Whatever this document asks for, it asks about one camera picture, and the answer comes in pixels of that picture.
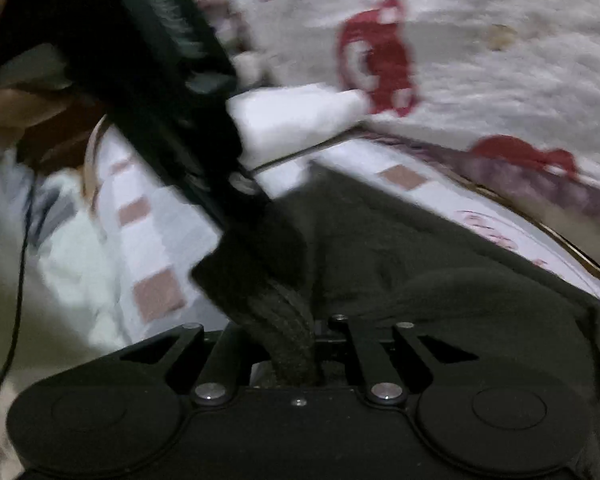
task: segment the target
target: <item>black device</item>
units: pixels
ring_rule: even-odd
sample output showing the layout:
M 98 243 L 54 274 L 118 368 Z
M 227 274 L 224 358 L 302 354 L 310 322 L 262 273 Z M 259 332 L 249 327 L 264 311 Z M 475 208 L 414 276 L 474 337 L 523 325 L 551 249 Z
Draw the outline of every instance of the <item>black device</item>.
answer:
M 270 203 L 238 163 L 235 71 L 192 0 L 8 0 L 0 86 L 65 78 L 166 183 L 248 237 Z M 340 383 L 258 388 L 268 356 L 239 327 L 183 326 L 48 378 L 8 415 L 21 478 L 576 478 L 589 410 L 550 375 L 408 322 L 334 316 L 316 353 Z

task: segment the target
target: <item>wire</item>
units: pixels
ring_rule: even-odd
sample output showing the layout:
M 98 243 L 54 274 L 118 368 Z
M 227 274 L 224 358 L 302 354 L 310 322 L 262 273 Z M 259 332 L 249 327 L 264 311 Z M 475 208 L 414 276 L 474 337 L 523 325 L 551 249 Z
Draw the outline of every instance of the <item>wire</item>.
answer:
M 4 384 L 4 380 L 7 378 L 11 365 L 13 364 L 13 358 L 16 355 L 16 347 L 18 345 L 18 336 L 20 335 L 20 322 L 22 320 L 22 297 L 24 294 L 24 271 L 27 261 L 27 246 L 29 244 L 29 231 L 31 229 L 31 218 L 33 216 L 33 201 L 36 192 L 36 173 L 33 174 L 31 181 L 31 187 L 29 189 L 29 195 L 27 197 L 27 209 L 25 213 L 24 221 L 24 239 L 22 241 L 22 249 L 20 250 L 20 272 L 18 274 L 18 295 L 16 298 L 16 313 L 13 320 L 13 330 L 11 332 L 11 344 L 7 357 L 0 369 L 0 390 Z

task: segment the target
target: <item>human hand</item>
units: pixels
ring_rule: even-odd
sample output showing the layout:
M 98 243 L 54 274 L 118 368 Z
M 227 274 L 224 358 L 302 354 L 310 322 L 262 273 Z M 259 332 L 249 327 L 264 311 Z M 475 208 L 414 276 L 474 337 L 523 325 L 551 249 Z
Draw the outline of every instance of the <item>human hand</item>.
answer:
M 7 0 L 0 0 L 0 15 Z M 71 103 L 66 94 L 0 89 L 0 148 L 15 144 L 26 128 L 59 114 Z

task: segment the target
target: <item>dark green cloth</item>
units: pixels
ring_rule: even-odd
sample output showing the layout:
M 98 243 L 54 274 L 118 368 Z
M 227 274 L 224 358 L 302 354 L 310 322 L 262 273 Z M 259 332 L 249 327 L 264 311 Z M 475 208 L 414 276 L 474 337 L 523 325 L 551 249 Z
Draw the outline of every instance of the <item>dark green cloth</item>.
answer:
M 411 321 L 462 350 L 514 359 L 576 390 L 594 413 L 576 469 L 600 479 L 599 300 L 461 226 L 324 168 L 312 168 L 309 182 L 277 206 L 306 241 L 295 293 L 231 235 L 194 278 L 263 343 L 279 377 L 315 377 L 309 307 L 315 319 Z M 266 244 L 264 252 L 284 254 L 284 240 Z

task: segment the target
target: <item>circular cover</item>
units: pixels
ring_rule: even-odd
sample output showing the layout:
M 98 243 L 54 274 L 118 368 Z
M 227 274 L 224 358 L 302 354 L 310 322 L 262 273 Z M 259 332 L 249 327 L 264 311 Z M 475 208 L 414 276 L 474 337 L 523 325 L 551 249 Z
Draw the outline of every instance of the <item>circular cover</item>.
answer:
M 555 378 L 497 360 L 443 369 L 420 396 L 416 423 L 455 462 L 532 476 L 563 466 L 584 446 L 587 406 Z
M 13 403 L 7 426 L 25 466 L 93 478 L 150 458 L 179 420 L 178 396 L 166 384 L 114 362 L 32 386 Z

